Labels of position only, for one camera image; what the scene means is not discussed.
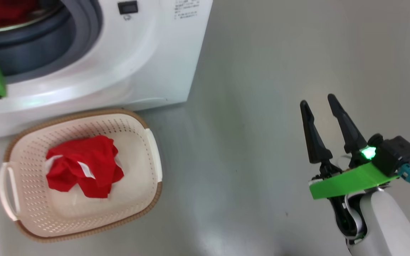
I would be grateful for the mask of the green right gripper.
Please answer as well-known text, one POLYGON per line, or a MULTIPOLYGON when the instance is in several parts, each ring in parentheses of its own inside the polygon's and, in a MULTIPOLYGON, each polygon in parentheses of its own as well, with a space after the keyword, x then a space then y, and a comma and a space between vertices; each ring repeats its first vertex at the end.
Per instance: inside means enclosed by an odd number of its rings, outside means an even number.
MULTIPOLYGON (((337 97, 334 94, 328 94, 327 99, 332 114, 340 125, 345 142, 345 152, 349 154, 364 149, 367 146, 367 141, 337 100, 337 97)), ((329 161, 332 159, 332 153, 325 147, 317 131, 314 124, 314 115, 306 100, 300 102, 300 110, 309 162, 317 164, 329 161)), ((385 176, 370 162, 330 178, 311 180, 309 181, 309 190, 314 200, 328 199, 364 191, 395 179, 396 176, 385 176)))

